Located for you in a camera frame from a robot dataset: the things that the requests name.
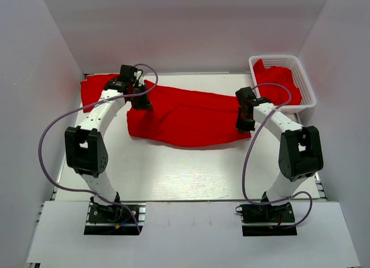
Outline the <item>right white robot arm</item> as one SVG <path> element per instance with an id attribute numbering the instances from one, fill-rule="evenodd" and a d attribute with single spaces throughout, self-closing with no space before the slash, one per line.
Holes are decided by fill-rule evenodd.
<path id="1" fill-rule="evenodd" d="M 258 98 L 254 88 L 244 87 L 235 95 L 239 103 L 236 129 L 241 133 L 254 131 L 242 170 L 242 193 L 245 200 L 261 206 L 261 214 L 274 221 L 282 214 L 282 207 L 297 195 L 297 188 L 324 166 L 319 130 L 315 126 L 303 126 L 288 118 L 280 109 L 291 101 L 275 106 L 268 98 Z M 261 202 L 250 200 L 246 193 L 247 163 L 262 129 L 267 129 L 279 141 L 279 174 L 272 186 L 265 191 Z"/>

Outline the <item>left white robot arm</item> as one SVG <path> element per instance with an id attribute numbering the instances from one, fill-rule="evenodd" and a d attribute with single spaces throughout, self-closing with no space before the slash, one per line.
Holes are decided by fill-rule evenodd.
<path id="1" fill-rule="evenodd" d="M 116 114 L 127 102 L 135 110 L 152 111 L 143 70 L 122 65 L 120 73 L 105 83 L 98 102 L 88 116 L 76 127 L 65 131 L 66 164 L 87 183 L 91 201 L 103 205 L 102 214 L 109 221 L 122 215 L 118 192 L 112 187 L 106 173 L 108 152 L 104 135 Z"/>

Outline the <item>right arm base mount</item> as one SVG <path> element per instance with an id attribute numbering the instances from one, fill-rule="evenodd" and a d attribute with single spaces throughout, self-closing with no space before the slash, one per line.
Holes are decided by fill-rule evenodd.
<path id="1" fill-rule="evenodd" d="M 241 204 L 235 212 L 241 217 L 243 237 L 297 235 L 291 203 L 281 206 Z"/>

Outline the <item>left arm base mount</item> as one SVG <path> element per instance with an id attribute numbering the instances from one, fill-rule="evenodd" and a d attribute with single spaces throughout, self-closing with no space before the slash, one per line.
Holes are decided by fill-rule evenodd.
<path id="1" fill-rule="evenodd" d="M 139 236 L 130 212 L 119 206 L 90 203 L 84 226 L 85 236 Z"/>

